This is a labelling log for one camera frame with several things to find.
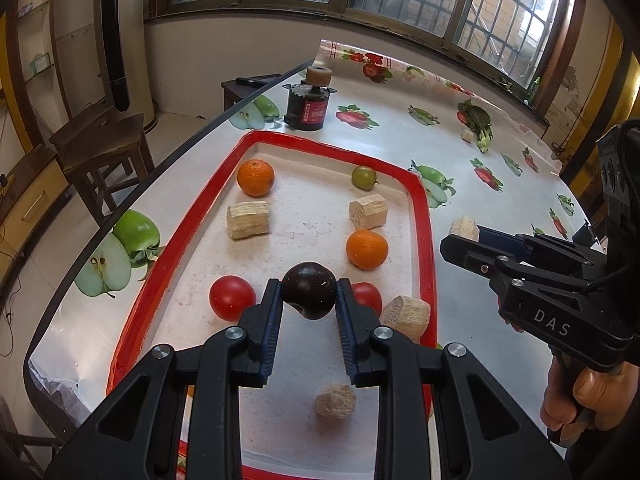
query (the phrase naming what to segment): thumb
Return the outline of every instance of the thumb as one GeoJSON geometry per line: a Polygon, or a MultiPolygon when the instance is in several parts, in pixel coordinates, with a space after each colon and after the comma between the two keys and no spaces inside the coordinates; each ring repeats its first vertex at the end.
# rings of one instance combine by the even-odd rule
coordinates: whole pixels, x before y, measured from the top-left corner
{"type": "Polygon", "coordinates": [[[624,363],[616,375],[582,370],[574,384],[574,397],[585,408],[596,412],[596,427],[601,431],[622,422],[638,390],[638,368],[624,363]]]}

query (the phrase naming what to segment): black container with red label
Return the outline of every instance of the black container with red label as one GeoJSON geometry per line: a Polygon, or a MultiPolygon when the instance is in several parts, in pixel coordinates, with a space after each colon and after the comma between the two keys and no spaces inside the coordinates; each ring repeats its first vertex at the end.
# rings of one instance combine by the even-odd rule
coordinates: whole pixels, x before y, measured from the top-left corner
{"type": "Polygon", "coordinates": [[[289,89],[289,103],[284,121],[296,130],[313,132],[324,125],[329,96],[335,92],[329,88],[331,71],[323,67],[309,67],[306,79],[297,85],[284,85],[289,89]]]}

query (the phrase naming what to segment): black plum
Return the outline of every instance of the black plum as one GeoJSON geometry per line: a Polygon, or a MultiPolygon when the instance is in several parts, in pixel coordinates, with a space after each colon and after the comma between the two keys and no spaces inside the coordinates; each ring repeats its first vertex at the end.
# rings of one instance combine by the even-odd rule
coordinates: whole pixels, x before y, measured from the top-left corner
{"type": "Polygon", "coordinates": [[[320,319],[332,309],[336,297],[334,274],[316,262],[291,267],[282,279],[282,301],[303,317],[320,319]]]}

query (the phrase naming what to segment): wood chunk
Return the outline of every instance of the wood chunk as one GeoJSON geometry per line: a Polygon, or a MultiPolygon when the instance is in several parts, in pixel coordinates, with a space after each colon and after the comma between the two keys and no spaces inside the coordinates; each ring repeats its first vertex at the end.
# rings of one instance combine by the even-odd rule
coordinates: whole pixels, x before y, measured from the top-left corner
{"type": "Polygon", "coordinates": [[[458,235],[477,242],[480,239],[480,229],[471,216],[464,215],[451,223],[450,235],[458,235]]]}
{"type": "Polygon", "coordinates": [[[380,314],[380,324],[398,330],[414,343],[419,343],[431,318],[431,305],[418,298],[398,296],[380,314]]]}
{"type": "Polygon", "coordinates": [[[356,393],[347,384],[329,384],[316,397],[316,413],[341,420],[356,409],[356,393]]]}
{"type": "Polygon", "coordinates": [[[226,210],[226,234],[232,240],[269,232],[269,205],[264,200],[240,202],[226,210]]]}
{"type": "Polygon", "coordinates": [[[349,204],[349,218],[356,229],[372,229],[386,223],[386,200],[380,195],[363,196],[349,204]]]}
{"type": "Polygon", "coordinates": [[[476,136],[469,128],[465,126],[464,128],[462,128],[462,133],[460,134],[460,138],[465,142],[468,142],[469,144],[471,144],[476,138],[476,136]]]}

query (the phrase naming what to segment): drawer handle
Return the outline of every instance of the drawer handle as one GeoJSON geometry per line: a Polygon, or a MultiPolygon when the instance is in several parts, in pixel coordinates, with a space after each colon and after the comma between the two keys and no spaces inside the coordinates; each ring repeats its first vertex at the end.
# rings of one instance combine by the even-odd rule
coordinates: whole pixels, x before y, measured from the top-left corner
{"type": "Polygon", "coordinates": [[[31,207],[28,209],[28,211],[24,214],[24,216],[21,218],[21,220],[23,222],[27,221],[27,216],[29,216],[29,214],[31,213],[31,211],[33,210],[34,207],[36,207],[38,205],[38,202],[40,202],[40,200],[42,200],[45,195],[47,194],[47,191],[43,191],[39,197],[37,197],[36,201],[33,203],[33,205],[31,205],[31,207]]]}

